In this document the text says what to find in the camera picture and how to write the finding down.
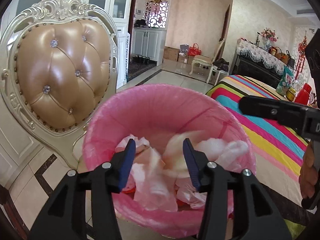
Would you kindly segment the person's right hand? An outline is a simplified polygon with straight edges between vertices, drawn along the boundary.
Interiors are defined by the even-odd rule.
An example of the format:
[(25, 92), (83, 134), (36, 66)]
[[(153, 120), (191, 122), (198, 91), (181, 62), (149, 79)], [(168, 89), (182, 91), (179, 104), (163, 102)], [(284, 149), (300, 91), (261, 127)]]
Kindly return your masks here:
[(318, 172), (314, 167), (314, 161), (313, 142), (310, 141), (303, 156), (303, 164), (299, 175), (300, 192), (303, 199), (312, 198), (315, 194)]

